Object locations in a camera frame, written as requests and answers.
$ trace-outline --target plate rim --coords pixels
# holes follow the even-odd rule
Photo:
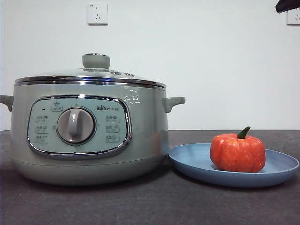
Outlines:
[[[276,154],[283,154],[283,155],[286,155],[290,158],[292,158],[293,160],[296,161],[297,165],[291,169],[288,169],[288,170],[281,170],[281,171],[277,171],[277,172],[234,172],[234,171],[224,171],[224,170],[209,170],[209,169],[205,169],[205,168],[201,168],[201,167],[196,167],[196,166],[192,166],[192,165],[188,165],[188,164],[184,164],[182,162],[179,162],[178,160],[174,159],[172,156],[170,156],[170,152],[177,148],[177,147],[182,147],[182,146],[189,146],[189,145],[211,145],[211,143],[191,143],[191,144],[182,144],[182,145],[177,145],[177,146],[174,146],[173,148],[171,148],[168,152],[168,156],[170,157],[171,160],[177,162],[177,163],[180,163],[182,165],[185,165],[185,166],[190,166],[192,168],[195,168],[195,169],[201,169],[201,170],[204,170],[204,171],[209,171],[209,172],[216,172],[216,173],[232,173],[232,174],[240,174],[240,175],[266,175],[266,174],[278,174],[278,173],[286,173],[286,172],[289,172],[289,171],[294,171],[296,170],[299,166],[300,166],[300,163],[299,163],[299,160],[297,160],[295,157],[293,156],[290,156],[288,154],[285,154],[285,153],[282,153],[280,151],[275,151],[275,150],[271,150],[271,149],[266,149],[265,150],[268,150],[268,151],[271,151],[271,152],[274,152]]]

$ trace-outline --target dark countertop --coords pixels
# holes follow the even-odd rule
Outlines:
[[[170,145],[210,143],[234,131],[170,131]],[[63,187],[23,178],[1,133],[1,225],[293,225],[300,223],[300,171],[264,188],[222,187],[190,179],[167,158],[154,171],[114,184]],[[300,131],[250,131],[267,149],[300,159]]]

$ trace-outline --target pumpkin stem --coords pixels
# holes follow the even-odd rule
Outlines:
[[[238,134],[238,138],[239,139],[245,139],[248,131],[250,130],[251,127],[246,127],[245,129],[243,129],[239,134]]]

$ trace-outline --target dial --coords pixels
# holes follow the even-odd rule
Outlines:
[[[57,121],[59,136],[68,143],[82,143],[95,130],[92,115],[82,108],[71,108],[64,111]]]

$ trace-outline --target blue plate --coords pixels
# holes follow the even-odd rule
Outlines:
[[[169,151],[174,167],[183,174],[207,183],[258,188],[280,184],[290,179],[299,168],[299,161],[287,154],[266,149],[266,165],[259,172],[219,170],[210,160],[210,144],[187,144]]]

